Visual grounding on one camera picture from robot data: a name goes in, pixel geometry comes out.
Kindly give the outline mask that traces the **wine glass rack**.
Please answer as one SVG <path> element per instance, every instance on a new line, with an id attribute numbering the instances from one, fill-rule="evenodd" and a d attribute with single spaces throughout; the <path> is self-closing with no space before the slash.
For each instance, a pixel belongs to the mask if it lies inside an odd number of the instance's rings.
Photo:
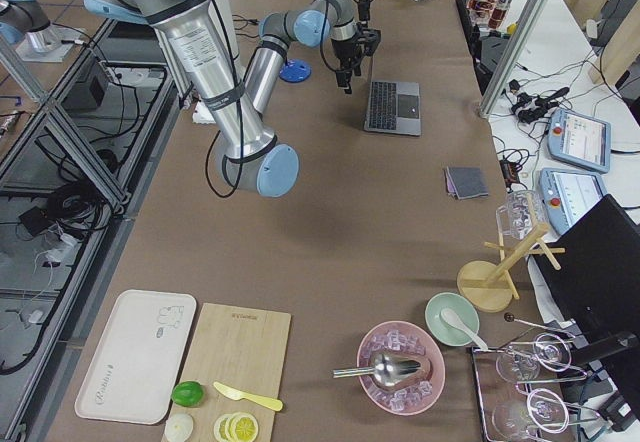
<path id="1" fill-rule="evenodd" d="M 502 402 L 525 399 L 534 389 L 549 389 L 557 394 L 564 402 L 569 413 L 569 425 L 567 429 L 557 435 L 548 436 L 548 441 L 559 441 L 570 430 L 577 430 L 589 424 L 607 423 L 598 411 L 583 403 L 568 402 L 563 398 L 561 390 L 566 385 L 576 383 L 586 386 L 595 375 L 579 366 L 573 360 L 571 349 L 578 341 L 579 333 L 576 330 L 544 326 L 529 322 L 529 329 L 522 335 L 510 340 L 499 347 L 491 347 L 487 352 L 473 347 L 469 350 L 476 390 L 476 400 L 481 426 L 481 439 L 483 441 L 506 441 L 493 427 L 491 417 L 493 410 Z M 563 372 L 555 373 L 542 369 L 540 375 L 533 381 L 511 383 L 505 381 L 496 371 L 496 360 L 502 350 L 513 342 L 531 342 L 541 333 L 552 333 L 561 337 L 570 347 L 571 364 Z"/>

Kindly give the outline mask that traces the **blue desk lamp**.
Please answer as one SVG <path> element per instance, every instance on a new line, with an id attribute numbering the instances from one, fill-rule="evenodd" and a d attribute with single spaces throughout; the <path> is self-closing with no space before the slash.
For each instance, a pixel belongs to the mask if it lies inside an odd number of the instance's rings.
<path id="1" fill-rule="evenodd" d="M 279 71 L 279 78 L 287 83 L 306 81 L 312 73 L 311 66 L 304 60 L 289 59 Z"/>

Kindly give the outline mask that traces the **upper wine glass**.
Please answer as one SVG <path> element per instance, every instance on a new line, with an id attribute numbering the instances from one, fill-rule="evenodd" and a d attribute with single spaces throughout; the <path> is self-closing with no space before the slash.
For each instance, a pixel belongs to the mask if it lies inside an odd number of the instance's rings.
<path id="1" fill-rule="evenodd" d="M 542 369 L 559 373 L 571 364 L 570 347 L 561 337 L 541 333 L 531 342 L 508 344 L 496 360 L 497 373 L 507 382 L 535 380 Z"/>

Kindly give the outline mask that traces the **metal ice scoop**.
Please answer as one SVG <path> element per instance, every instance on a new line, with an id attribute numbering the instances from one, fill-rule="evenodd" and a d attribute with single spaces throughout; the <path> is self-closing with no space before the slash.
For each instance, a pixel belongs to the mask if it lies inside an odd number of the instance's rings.
<path id="1" fill-rule="evenodd" d="M 334 369 L 334 379 L 369 376 L 374 385 L 384 390 L 409 387 L 431 373 L 428 359 L 405 357 L 392 352 L 374 353 L 363 367 Z"/>

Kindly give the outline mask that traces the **halved white onion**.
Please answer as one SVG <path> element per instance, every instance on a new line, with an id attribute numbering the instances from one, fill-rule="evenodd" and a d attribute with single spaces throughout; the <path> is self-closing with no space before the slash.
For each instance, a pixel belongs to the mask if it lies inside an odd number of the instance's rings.
<path id="1" fill-rule="evenodd" d="M 164 437 L 167 442 L 186 442 L 194 430 L 194 420 L 186 413 L 171 415 L 164 427 Z"/>

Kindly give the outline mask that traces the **wooden cutting board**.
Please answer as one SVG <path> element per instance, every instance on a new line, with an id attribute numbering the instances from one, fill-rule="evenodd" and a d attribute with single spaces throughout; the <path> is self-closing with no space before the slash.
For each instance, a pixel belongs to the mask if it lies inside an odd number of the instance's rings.
<path id="1" fill-rule="evenodd" d="M 269 441 L 276 413 L 248 400 L 234 401 L 213 386 L 277 398 L 291 315 L 284 312 L 205 303 L 200 311 L 179 380 L 197 381 L 204 398 L 195 407 L 174 404 L 170 414 L 193 419 L 191 441 L 213 441 L 214 423 L 225 413 L 248 412 L 257 419 L 259 441 Z"/>

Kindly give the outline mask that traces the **grey laptop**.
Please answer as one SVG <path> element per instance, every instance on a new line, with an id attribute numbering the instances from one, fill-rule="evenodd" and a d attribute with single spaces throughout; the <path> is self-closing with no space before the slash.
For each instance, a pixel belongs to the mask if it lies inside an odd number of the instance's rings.
<path id="1" fill-rule="evenodd" d="M 399 136 L 422 135 L 421 93 L 417 82 L 374 79 L 369 62 L 369 91 L 363 130 Z"/>

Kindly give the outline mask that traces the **pink bowl with ice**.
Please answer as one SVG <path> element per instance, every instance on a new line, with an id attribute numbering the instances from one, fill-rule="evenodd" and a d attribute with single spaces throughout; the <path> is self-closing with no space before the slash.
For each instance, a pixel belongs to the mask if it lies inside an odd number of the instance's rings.
<path id="1" fill-rule="evenodd" d="M 424 329 L 405 321 L 376 325 L 360 342 L 357 365 L 374 365 L 380 354 L 392 359 L 378 365 L 387 374 L 360 377 L 366 395 L 377 406 L 394 415 L 412 416 L 435 405 L 445 385 L 445 364 L 438 345 Z"/>

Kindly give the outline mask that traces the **green lime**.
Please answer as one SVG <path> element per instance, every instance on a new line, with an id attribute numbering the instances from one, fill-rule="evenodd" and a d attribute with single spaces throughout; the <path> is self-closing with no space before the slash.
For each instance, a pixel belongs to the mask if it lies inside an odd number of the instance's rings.
<path id="1" fill-rule="evenodd" d="M 195 407 L 203 397 L 203 386 L 197 381 L 181 382 L 171 392 L 172 402 L 182 407 Z"/>

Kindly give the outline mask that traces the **clear glass mug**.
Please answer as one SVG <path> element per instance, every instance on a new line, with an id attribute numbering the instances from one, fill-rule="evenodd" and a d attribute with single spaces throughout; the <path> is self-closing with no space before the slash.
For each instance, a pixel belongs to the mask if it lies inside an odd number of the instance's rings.
<path id="1" fill-rule="evenodd" d="M 538 223 L 548 223 L 544 203 L 533 190 L 514 191 L 496 210 L 498 233 L 522 240 Z"/>

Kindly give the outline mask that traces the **grey folded cloth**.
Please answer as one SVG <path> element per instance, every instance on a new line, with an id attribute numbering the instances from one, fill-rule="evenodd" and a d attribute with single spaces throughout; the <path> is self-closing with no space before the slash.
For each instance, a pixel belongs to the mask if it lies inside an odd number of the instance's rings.
<path id="1" fill-rule="evenodd" d="M 445 167 L 447 193 L 458 199 L 471 199 L 489 195 L 482 170 L 479 167 Z"/>

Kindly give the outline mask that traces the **upper teach pendant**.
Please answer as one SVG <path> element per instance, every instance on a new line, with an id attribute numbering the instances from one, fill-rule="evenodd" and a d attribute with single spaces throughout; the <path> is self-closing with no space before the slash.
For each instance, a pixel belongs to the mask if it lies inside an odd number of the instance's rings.
<path id="1" fill-rule="evenodd" d="M 612 126 L 609 122 L 557 109 L 547 138 L 552 158 L 601 174 L 610 170 Z"/>

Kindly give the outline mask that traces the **lower wine glass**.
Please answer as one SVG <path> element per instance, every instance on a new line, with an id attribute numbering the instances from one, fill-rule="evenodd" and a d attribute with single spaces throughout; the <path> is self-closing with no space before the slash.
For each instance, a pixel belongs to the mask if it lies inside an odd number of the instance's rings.
<path id="1" fill-rule="evenodd" d="M 491 421 L 506 441 L 548 441 L 548 436 L 567 429 L 569 413 L 557 394 L 539 388 L 531 391 L 525 399 L 497 405 Z"/>

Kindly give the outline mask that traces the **wooden mug tree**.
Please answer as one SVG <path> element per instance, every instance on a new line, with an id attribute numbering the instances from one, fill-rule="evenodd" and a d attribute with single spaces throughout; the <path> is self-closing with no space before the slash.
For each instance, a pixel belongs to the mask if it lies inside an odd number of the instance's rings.
<path id="1" fill-rule="evenodd" d="M 488 313 L 506 309 L 513 299 L 519 300 L 519 292 L 509 275 L 509 270 L 526 255 L 544 255 L 553 268 L 559 270 L 557 254 L 566 252 L 564 247 L 551 248 L 543 239 L 548 232 L 547 223 L 538 223 L 513 247 L 497 246 L 505 253 L 498 264 L 475 260 L 465 264 L 457 275 L 457 288 L 475 308 Z"/>

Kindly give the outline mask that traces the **white plastic tray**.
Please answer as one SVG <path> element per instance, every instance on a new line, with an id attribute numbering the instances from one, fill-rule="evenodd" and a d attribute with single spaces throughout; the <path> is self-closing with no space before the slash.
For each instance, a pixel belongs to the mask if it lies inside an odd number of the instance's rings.
<path id="1" fill-rule="evenodd" d="M 196 308 L 189 294 L 122 292 L 76 397 L 76 415 L 143 425 L 160 422 L 169 409 Z"/>

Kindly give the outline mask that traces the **teach pendant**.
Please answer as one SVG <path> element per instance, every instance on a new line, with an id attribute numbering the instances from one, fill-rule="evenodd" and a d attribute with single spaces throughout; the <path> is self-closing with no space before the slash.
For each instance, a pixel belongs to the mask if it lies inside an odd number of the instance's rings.
<path id="1" fill-rule="evenodd" d="M 552 158 L 601 174 L 610 170 L 612 126 L 609 122 L 557 109 L 547 138 Z"/>
<path id="2" fill-rule="evenodd" d="M 589 171 L 544 168 L 538 184 L 548 219 L 558 235 L 567 232 L 607 194 L 601 176 Z"/>

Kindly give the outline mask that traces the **lemon slices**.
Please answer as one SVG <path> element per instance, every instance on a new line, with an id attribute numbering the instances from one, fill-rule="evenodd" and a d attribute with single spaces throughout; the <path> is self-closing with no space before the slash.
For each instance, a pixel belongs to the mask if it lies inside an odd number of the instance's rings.
<path id="1" fill-rule="evenodd" d="M 216 419 L 213 434 L 219 442 L 254 442 L 259 435 L 259 424 L 251 413 L 226 413 Z"/>

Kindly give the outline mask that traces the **white ceramic spoon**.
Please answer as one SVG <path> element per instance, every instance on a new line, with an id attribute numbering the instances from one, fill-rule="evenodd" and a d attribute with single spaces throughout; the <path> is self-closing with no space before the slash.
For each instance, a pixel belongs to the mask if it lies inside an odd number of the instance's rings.
<path id="1" fill-rule="evenodd" d="M 462 321 L 462 319 L 453 309 L 443 308 L 440 311 L 440 318 L 451 327 L 465 333 L 480 350 L 485 352 L 489 350 L 487 343 L 477 333 L 472 331 L 471 328 Z"/>

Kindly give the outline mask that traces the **aluminium frame post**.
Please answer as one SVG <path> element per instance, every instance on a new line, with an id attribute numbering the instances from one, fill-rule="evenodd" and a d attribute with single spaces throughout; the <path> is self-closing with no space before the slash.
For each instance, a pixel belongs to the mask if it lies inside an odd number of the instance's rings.
<path id="1" fill-rule="evenodd" d="M 509 76 L 518 62 L 521 52 L 529 39 L 548 0 L 527 0 L 518 19 L 518 26 L 510 38 L 496 70 L 487 86 L 478 107 L 478 115 L 488 119 L 494 106 L 506 87 Z"/>

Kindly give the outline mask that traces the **black monitor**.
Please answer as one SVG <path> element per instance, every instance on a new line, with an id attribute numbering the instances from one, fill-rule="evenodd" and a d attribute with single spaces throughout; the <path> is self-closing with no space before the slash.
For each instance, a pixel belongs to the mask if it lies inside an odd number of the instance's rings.
<path id="1" fill-rule="evenodd" d="M 619 332 L 639 334 L 639 226 L 608 194 L 557 241 L 556 270 L 534 258 L 565 320 L 590 342 Z"/>

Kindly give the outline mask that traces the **yellow plastic knife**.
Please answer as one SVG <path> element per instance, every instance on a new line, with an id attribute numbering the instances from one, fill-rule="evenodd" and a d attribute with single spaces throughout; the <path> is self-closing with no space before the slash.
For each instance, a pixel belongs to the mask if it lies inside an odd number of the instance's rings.
<path id="1" fill-rule="evenodd" d="M 274 412 L 280 412 L 284 408 L 284 403 L 277 398 L 242 391 L 219 381 L 214 381 L 213 387 L 219 394 L 230 400 L 247 400 L 261 407 L 268 408 Z"/>

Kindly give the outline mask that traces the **lower teach pendant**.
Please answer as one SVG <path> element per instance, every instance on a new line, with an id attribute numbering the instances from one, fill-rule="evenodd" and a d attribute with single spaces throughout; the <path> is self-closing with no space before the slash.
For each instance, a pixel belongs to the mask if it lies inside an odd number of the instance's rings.
<path id="1" fill-rule="evenodd" d="M 589 171 L 544 168 L 538 184 L 548 219 L 558 235 L 567 232 L 607 194 L 601 176 Z"/>

